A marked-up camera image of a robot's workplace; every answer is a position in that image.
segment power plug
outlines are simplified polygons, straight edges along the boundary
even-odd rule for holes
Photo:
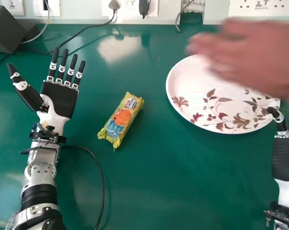
[[[148,0],[139,0],[139,12],[140,15],[142,15],[143,19],[148,14],[149,10],[150,10],[150,3],[148,2]]]
[[[120,9],[120,5],[119,3],[117,2],[117,0],[111,0],[108,7],[110,9],[112,9],[113,11],[117,11],[118,9]]]

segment black device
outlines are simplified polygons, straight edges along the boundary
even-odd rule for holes
[[[10,12],[0,6],[0,52],[11,54],[25,37],[26,30]]]
[[[150,10],[150,2],[149,0],[139,0],[139,13],[142,15],[144,19]]]

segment black robotic finger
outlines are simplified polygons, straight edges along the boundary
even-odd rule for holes
[[[58,85],[61,85],[63,82],[63,76],[66,71],[66,63],[67,63],[68,55],[69,55],[69,50],[65,49],[62,54],[62,60],[61,60],[61,64],[58,69],[58,75],[56,78],[56,84]]]
[[[33,110],[47,112],[48,106],[44,105],[44,101],[38,92],[31,87],[18,73],[18,70],[12,63],[7,64],[15,91],[23,99],[23,101]]]
[[[72,89],[74,89],[74,90],[78,90],[79,83],[80,83],[81,78],[82,78],[82,73],[83,73],[83,70],[85,69],[85,65],[86,65],[86,62],[82,61],[80,66],[79,66],[78,72],[75,76],[75,79],[74,79],[74,82],[72,85]]]
[[[51,83],[54,82],[54,76],[56,73],[58,56],[59,56],[59,48],[56,47],[54,54],[53,54],[53,57],[52,57],[52,61],[51,61],[50,66],[49,66],[48,76],[46,79],[47,82],[51,82]]]
[[[72,61],[71,61],[71,64],[69,66],[69,70],[68,70],[68,73],[67,73],[67,77],[64,81],[64,84],[63,86],[66,86],[66,87],[70,87],[71,86],[71,81],[72,81],[72,78],[73,78],[73,75],[74,75],[74,70],[75,70],[75,66],[76,66],[76,62],[77,62],[77,54],[74,54],[73,57],[72,57]]]

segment electrical outlet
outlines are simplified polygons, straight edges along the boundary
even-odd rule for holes
[[[1,5],[13,16],[25,16],[23,0],[1,0]]]
[[[146,18],[158,16],[158,1],[151,0],[150,9]],[[102,0],[102,16],[112,17],[113,11],[108,7],[110,0]],[[120,9],[117,11],[118,20],[124,18],[141,17],[139,13],[139,0],[117,0]]]
[[[45,6],[44,0],[33,0],[34,1],[34,12],[36,16],[47,17],[48,10]],[[50,8],[51,17],[60,16],[60,1],[59,0],[47,0]]]
[[[289,16],[289,0],[231,0],[229,16]]]

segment white wall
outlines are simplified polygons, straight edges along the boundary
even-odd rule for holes
[[[50,23],[104,23],[109,18],[102,17],[102,0],[60,0],[61,17],[53,17]],[[27,19],[33,22],[44,23],[45,18],[36,17],[34,14],[33,1],[24,0],[25,16],[15,17]],[[175,24],[177,14],[181,9],[181,0],[159,0],[158,17],[143,20],[135,18],[124,20],[126,24]]]
[[[220,24],[229,15],[230,0],[206,0],[203,14],[204,24]],[[250,20],[280,20],[289,21],[289,17],[247,17]]]

